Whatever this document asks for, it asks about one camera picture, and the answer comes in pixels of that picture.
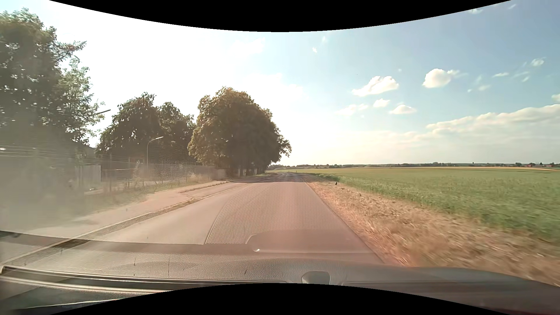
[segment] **metal fence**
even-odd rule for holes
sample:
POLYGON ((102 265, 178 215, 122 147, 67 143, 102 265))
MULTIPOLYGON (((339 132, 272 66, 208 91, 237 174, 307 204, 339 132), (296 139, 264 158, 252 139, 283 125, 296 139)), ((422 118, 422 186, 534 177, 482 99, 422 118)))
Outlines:
POLYGON ((0 144, 0 197, 113 193, 165 183, 182 184, 223 179, 211 166, 149 163, 130 157, 87 155, 72 149, 0 144))

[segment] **dry grass verge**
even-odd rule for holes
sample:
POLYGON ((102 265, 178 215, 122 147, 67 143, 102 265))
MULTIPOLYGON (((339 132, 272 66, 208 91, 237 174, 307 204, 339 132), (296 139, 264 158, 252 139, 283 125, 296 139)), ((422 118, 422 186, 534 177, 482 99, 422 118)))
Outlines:
POLYGON ((560 248, 334 182, 309 186, 386 263, 487 270, 560 286, 560 248))

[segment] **asphalt road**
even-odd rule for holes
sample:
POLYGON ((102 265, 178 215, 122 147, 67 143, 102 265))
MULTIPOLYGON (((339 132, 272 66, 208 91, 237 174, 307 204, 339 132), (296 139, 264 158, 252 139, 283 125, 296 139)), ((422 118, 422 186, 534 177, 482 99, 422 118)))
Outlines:
POLYGON ((251 237, 263 256, 363 255, 379 258, 305 183, 305 174, 281 173, 189 192, 200 201, 69 249, 22 257, 9 265, 134 276, 185 276, 186 269, 229 256, 229 248, 251 237), (161 253, 154 247, 213 244, 223 253, 161 253))

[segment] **crop field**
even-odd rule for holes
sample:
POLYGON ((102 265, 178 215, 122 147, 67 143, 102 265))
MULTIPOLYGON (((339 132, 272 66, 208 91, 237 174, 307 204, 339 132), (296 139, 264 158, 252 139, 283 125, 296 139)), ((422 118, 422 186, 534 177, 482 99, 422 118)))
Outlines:
POLYGON ((560 245, 560 172, 529 168, 298 169, 560 245))

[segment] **large tree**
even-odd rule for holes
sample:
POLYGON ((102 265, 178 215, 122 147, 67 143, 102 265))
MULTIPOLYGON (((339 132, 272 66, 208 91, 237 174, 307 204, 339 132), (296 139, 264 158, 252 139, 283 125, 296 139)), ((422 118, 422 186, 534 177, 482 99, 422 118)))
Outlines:
POLYGON ((272 112, 246 92, 223 87, 214 97, 201 98, 198 110, 189 152, 206 165, 261 173, 292 151, 272 122, 272 112))
POLYGON ((101 134, 97 152, 118 156, 145 156, 148 141, 150 160, 162 163, 193 161, 188 155, 188 143, 193 134, 192 115, 183 115, 171 102, 154 106, 154 94, 144 92, 140 97, 118 106, 113 121, 101 134))
POLYGON ((92 103, 87 67, 74 53, 86 42, 60 43, 27 9, 0 13, 0 132, 2 142, 87 144, 101 118, 92 103), (70 68, 61 63, 70 60, 70 68))

